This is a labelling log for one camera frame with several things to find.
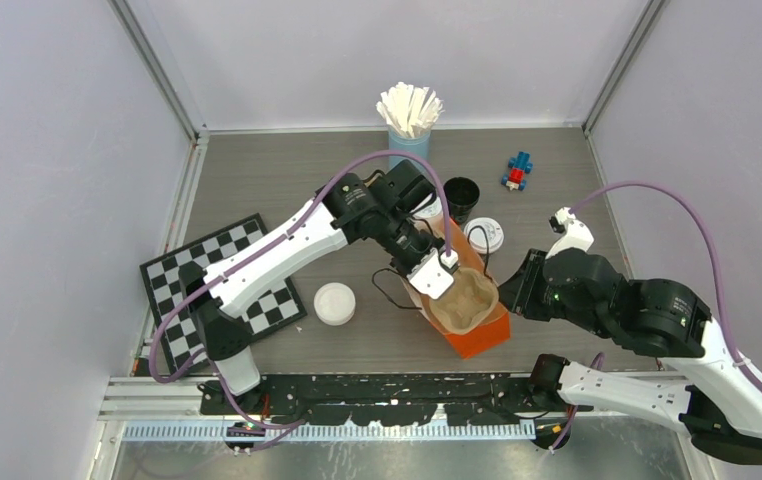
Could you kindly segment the orange paper takeout bag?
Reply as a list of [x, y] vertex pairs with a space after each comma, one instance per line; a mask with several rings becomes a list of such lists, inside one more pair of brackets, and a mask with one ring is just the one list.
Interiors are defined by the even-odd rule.
[[403, 280], [409, 301], [394, 305], [422, 314], [466, 359], [510, 338], [510, 313], [499, 302], [498, 287], [486, 272], [486, 253], [474, 248], [456, 224], [451, 228], [453, 249], [459, 254], [460, 264], [454, 273], [454, 286], [443, 298], [432, 300]]

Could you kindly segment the white plastic cup lid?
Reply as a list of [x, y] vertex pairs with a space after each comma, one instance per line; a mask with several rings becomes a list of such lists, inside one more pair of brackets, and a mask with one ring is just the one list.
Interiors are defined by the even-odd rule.
[[489, 217], [471, 219], [464, 226], [463, 232], [470, 246], [481, 255], [495, 253], [505, 240], [504, 229]]

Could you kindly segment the single brown cup carrier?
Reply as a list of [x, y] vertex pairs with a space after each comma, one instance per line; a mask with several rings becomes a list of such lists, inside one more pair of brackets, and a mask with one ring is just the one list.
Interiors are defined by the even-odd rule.
[[482, 271], [461, 267], [454, 273], [452, 287], [428, 309], [447, 331], [464, 335], [479, 326], [497, 306], [496, 284]]

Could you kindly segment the stack of white lids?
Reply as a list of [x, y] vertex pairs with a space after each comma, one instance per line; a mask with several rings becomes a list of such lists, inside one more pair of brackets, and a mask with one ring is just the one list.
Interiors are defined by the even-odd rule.
[[339, 282], [327, 283], [315, 293], [313, 307], [316, 317], [324, 324], [342, 326], [353, 318], [356, 298], [347, 285]]

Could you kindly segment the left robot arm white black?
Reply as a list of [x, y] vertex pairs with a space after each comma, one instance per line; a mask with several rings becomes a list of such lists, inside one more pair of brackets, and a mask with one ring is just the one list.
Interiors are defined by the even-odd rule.
[[264, 398], [251, 351], [253, 333], [243, 315], [277, 283], [327, 254], [373, 240], [414, 290], [433, 300], [443, 296], [453, 284], [458, 255], [445, 236], [420, 230], [411, 219], [425, 201], [441, 197], [425, 170], [410, 162], [365, 179], [346, 171], [281, 226], [233, 256], [206, 268], [183, 265], [183, 310], [225, 383], [227, 403], [250, 414]]

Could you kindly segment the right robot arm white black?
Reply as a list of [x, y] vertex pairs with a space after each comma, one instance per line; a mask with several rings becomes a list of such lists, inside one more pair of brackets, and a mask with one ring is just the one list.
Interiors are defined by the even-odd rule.
[[720, 322], [689, 287], [629, 280], [604, 257], [576, 248], [555, 255], [533, 249], [500, 285], [499, 298], [526, 319], [568, 321], [684, 377], [674, 385], [622, 378], [542, 354], [527, 385], [537, 408], [617, 411], [684, 435], [718, 460], [762, 465], [762, 375], [743, 373]]

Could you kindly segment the blue cylindrical holder cup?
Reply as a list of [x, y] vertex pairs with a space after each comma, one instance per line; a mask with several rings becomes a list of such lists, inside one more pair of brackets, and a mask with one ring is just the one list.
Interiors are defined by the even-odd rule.
[[[417, 138], [409, 138], [400, 135], [394, 128], [388, 129], [388, 149], [396, 151], [406, 151], [415, 154], [424, 160], [428, 160], [431, 132], [425, 133]], [[388, 158], [388, 169], [393, 169], [396, 165], [405, 161], [411, 163], [417, 170], [425, 174], [426, 170], [419, 162], [413, 162], [405, 157], [390, 156]]]

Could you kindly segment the blue red toy blocks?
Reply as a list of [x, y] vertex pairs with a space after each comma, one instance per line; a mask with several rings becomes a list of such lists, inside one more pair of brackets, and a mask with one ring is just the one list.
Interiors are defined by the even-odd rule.
[[507, 172], [501, 178], [500, 184], [511, 191], [523, 191], [527, 185], [527, 176], [533, 170], [530, 154], [520, 151], [515, 157], [509, 159], [507, 167]]

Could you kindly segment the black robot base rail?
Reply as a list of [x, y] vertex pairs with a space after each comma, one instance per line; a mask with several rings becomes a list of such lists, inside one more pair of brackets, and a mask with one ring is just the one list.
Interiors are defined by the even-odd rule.
[[422, 426], [439, 412], [452, 426], [510, 425], [570, 411], [512, 373], [270, 374], [233, 401], [216, 380], [197, 388], [203, 415], [242, 409], [276, 425]]

